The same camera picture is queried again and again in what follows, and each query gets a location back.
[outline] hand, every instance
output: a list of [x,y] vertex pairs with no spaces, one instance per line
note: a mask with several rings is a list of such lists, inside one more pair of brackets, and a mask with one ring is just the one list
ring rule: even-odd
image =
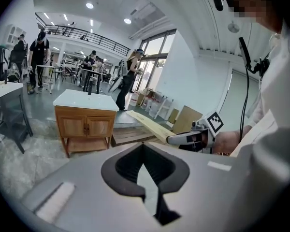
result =
[[30,74],[33,74],[33,69],[32,69],[32,66],[31,66],[31,65],[28,66],[28,72],[29,72]]
[[[202,133],[202,142],[207,145],[207,135]],[[239,144],[238,131],[220,132],[212,147],[213,153],[232,153]]]

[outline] wooden pallet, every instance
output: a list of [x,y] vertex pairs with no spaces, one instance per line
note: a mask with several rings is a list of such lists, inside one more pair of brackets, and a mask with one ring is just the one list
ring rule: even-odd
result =
[[156,140],[159,139],[143,126],[115,128],[113,129],[111,144],[112,147],[116,147],[135,142],[156,142]]

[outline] white countertop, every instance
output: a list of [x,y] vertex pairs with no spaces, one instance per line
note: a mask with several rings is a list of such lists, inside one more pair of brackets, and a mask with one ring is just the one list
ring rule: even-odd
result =
[[0,81],[0,97],[22,87],[23,87],[22,83],[9,83],[8,82],[7,84],[4,84],[4,81]]
[[118,111],[111,96],[66,89],[53,102],[54,106],[67,106],[97,110]]

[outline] black cable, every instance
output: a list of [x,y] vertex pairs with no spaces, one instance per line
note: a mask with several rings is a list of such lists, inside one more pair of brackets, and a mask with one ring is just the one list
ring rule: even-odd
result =
[[246,98],[245,98],[245,102],[244,102],[244,106],[243,106],[242,114],[241,114],[241,124],[240,124],[240,142],[241,142],[241,140],[242,140],[242,138],[243,138],[245,112],[246,112],[246,106],[247,106],[247,100],[248,100],[248,91],[249,91],[249,75],[248,75],[248,68],[249,68],[249,66],[246,65],[246,66],[245,66],[245,70],[246,70],[246,76],[247,76],[247,91],[246,91]]

